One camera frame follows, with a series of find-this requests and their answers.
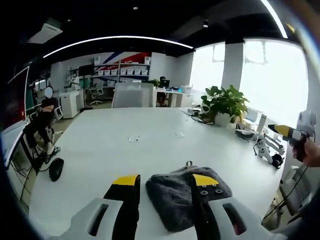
person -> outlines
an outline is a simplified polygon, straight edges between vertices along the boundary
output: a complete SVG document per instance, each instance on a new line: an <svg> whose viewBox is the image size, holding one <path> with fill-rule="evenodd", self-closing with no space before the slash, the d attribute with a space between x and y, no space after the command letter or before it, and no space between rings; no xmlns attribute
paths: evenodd
<svg viewBox="0 0 320 240"><path fill-rule="evenodd" d="M37 116L35 116L30 124L26 126L26 139L31 148L37 146L35 139L35 133L38 132L43 139L44 146L50 149L49 144L51 143L46 127L50 125L53 119L54 109L57 107L57 100L52 97L53 90L51 87L47 87L44 91L45 99L42 100L40 108L37 110Z"/></svg>
<svg viewBox="0 0 320 240"><path fill-rule="evenodd" d="M320 167L320 147L312 140L307 138L304 144L306 157L303 163L309 168ZM297 152L293 151L293 157L297 158ZM279 228L274 233L286 233L287 240L302 240L302 239L318 239L318 227L320 226L320 187L312 200L306 205L301 212L296 216L296 220Z"/></svg>
<svg viewBox="0 0 320 240"><path fill-rule="evenodd" d="M166 77L161 76L161 77L160 77L160 81L161 81L161 80L166 80ZM166 107L166 106L167 106L166 103L165 103L165 101L166 101L166 94L165 94L164 92L158 92L158 93L156 94L156 100L157 100L157 102L159 103L160 107Z"/></svg>

floor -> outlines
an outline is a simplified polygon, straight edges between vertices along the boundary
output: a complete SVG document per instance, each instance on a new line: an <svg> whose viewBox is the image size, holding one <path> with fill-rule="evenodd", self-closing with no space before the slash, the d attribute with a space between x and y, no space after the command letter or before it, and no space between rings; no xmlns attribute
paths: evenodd
<svg viewBox="0 0 320 240"><path fill-rule="evenodd" d="M98 105L91 105L93 109L110 109L111 108L111 102L104 102L102 104ZM69 125L80 115L78 114L76 117L72 119L61 119L60 121L56 122L53 125L53 129L55 132L57 131L65 131ZM59 139L60 135L55 138L55 142ZM28 212L29 211L29 205L30 205L30 193L32 192L33 185L36 180L36 172L32 169L29 172L28 179L25 182L25 189L22 191L22 197L21 197L21 206ZM274 207L279 204L283 200L283 197L280 193L280 190L278 189L276 196L274 198L273 203L270 206L270 209L268 213L274 209ZM284 226L288 223L288 221L291 219L291 216L288 212L288 209L286 207L283 207L283 214L280 219L280 226ZM274 211L272 214L270 214L266 219L262 221L263 226L268 230L273 230L277 228L276 226L276 211Z"/></svg>
<svg viewBox="0 0 320 240"><path fill-rule="evenodd" d="M98 105L91 105L90 107L92 107L93 109L110 109L112 105L111 101L107 101L107 102L103 102L100 103ZM74 118L71 119L61 119L58 122L56 122L52 127L54 129L55 132L59 132L62 131L64 132L69 125L78 117L80 116L81 113L79 113L77 116L75 116ZM57 135L54 139L54 142L56 142L59 137L61 136L61 134ZM29 211L29 205L30 205L30 193L32 192L32 188L34 186L35 180L36 180L36 172L35 170L32 168L28 174L28 178L25 181L25 188L22 191L22 196L21 196L21 206L23 207L24 210L26 210L27 212Z"/></svg>

gray towel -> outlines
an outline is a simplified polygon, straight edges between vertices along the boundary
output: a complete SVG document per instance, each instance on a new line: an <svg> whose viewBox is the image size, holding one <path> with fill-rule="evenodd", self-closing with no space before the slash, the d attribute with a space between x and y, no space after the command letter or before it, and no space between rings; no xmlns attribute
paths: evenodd
<svg viewBox="0 0 320 240"><path fill-rule="evenodd" d="M194 225L190 180L192 174L216 179L228 197L229 186L210 167L185 166L169 174L153 175L145 184L148 196L165 228L180 232Z"/></svg>

potted plant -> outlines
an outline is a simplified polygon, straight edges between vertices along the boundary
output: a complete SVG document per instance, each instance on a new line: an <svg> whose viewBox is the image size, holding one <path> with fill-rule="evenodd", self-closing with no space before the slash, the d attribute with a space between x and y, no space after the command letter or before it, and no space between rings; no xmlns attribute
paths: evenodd
<svg viewBox="0 0 320 240"><path fill-rule="evenodd" d="M160 81L157 79L150 80L149 83L153 84L155 88L160 86Z"/></svg>
<svg viewBox="0 0 320 240"><path fill-rule="evenodd" d="M230 85L229 89L212 86L205 89L207 95L201 97L201 112L196 117L205 122L214 122L217 126L226 127L232 117L240 117L247 112L245 102L248 100L242 92Z"/></svg>

computer mouse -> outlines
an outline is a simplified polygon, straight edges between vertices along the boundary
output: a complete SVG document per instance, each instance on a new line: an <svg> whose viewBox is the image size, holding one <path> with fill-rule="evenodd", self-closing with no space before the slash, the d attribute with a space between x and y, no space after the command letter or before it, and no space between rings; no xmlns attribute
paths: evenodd
<svg viewBox="0 0 320 240"><path fill-rule="evenodd" d="M60 178L62 168L64 167L65 161L61 158L56 158L52 161L49 166L49 177L52 182L57 181Z"/></svg>

